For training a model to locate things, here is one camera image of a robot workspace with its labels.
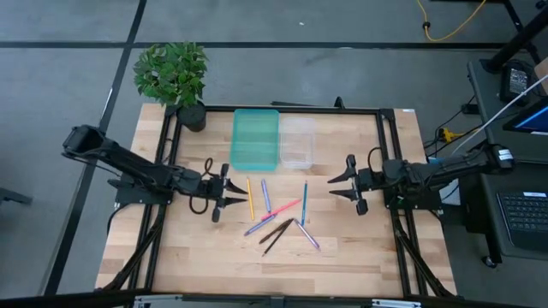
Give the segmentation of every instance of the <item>pink pencil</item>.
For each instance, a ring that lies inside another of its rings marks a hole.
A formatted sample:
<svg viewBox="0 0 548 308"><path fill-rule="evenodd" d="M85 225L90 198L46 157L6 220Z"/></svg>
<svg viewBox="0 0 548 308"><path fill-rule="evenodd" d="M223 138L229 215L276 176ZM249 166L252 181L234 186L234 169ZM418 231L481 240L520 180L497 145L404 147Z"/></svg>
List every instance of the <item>pink pencil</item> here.
<svg viewBox="0 0 548 308"><path fill-rule="evenodd" d="M295 200L295 201L291 201L291 202L289 202L288 204L282 206L281 208L279 208L279 209L277 209L277 210L273 210L271 213L262 216L262 217L260 218L260 220L265 220L265 219L267 219L268 217L270 217L270 216L272 216L272 215L276 215L277 213L281 212L282 210L285 210L285 209L287 209L287 208L289 208L289 207L291 207L291 206L293 206L293 205L295 205L295 204L298 204L300 201L301 201L300 199L297 199L297 200Z"/></svg>

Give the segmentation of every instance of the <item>teal plastic container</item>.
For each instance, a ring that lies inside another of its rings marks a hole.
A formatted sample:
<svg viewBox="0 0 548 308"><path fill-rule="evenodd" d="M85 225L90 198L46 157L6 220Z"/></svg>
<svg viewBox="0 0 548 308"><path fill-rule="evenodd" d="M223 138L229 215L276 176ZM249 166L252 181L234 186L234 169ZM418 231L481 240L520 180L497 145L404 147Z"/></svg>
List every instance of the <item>teal plastic container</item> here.
<svg viewBox="0 0 548 308"><path fill-rule="evenodd" d="M277 110L236 110L230 164L242 171L274 171L278 160L280 113Z"/></svg>

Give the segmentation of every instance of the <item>laptop keyboard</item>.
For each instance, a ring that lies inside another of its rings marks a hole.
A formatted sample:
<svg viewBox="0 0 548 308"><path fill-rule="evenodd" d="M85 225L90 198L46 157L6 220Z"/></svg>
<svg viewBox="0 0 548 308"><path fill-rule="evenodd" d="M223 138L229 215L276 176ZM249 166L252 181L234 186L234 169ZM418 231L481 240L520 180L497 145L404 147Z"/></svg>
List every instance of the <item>laptop keyboard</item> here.
<svg viewBox="0 0 548 308"><path fill-rule="evenodd" d="M510 230L548 232L548 198L542 192L500 192L498 200Z"/></svg>

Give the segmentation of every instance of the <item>white cable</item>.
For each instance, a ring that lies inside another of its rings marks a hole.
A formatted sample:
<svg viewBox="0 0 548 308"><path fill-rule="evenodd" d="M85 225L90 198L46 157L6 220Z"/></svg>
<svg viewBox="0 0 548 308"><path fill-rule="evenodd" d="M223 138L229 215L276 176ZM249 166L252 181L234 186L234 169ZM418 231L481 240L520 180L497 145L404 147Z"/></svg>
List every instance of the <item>white cable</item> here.
<svg viewBox="0 0 548 308"><path fill-rule="evenodd" d="M451 153L451 156L455 155L455 153L457 151L459 151L459 149L465 144L467 143L470 139L472 139L475 135L477 135L478 133L480 133L484 128L487 127L487 125L491 124L492 121L495 121L495 119L500 115L502 114L507 108L509 108L511 105L513 105L515 102L518 101L518 99L520 99L522 96L524 95L527 95L527 93L529 91L531 91L534 87L538 86L539 83L541 83L542 81L544 81L546 78L548 78L548 75L545 75L544 77L542 77L539 81L533 83L532 86L528 87L528 89L526 89L524 92L522 92L520 95L517 96L517 98L514 98L511 102L509 102L506 106L504 106L504 108L502 108L500 111L497 112L496 115L494 115L489 121L487 121L483 126L481 126L480 128L478 128L472 135L470 135L470 137L466 138L466 140L462 141L459 146L456 147L456 149Z"/></svg>

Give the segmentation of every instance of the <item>potted plant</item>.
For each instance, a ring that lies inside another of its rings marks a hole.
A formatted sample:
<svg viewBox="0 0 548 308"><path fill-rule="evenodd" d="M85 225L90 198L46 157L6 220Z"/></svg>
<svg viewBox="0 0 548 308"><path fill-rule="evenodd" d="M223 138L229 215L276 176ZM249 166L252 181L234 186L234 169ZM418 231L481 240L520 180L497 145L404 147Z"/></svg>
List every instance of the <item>potted plant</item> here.
<svg viewBox="0 0 548 308"><path fill-rule="evenodd" d="M200 101L206 60L203 47L196 43L154 45L134 65L137 91L165 105L166 113L176 112L181 124L199 132L206 127L206 107Z"/></svg>

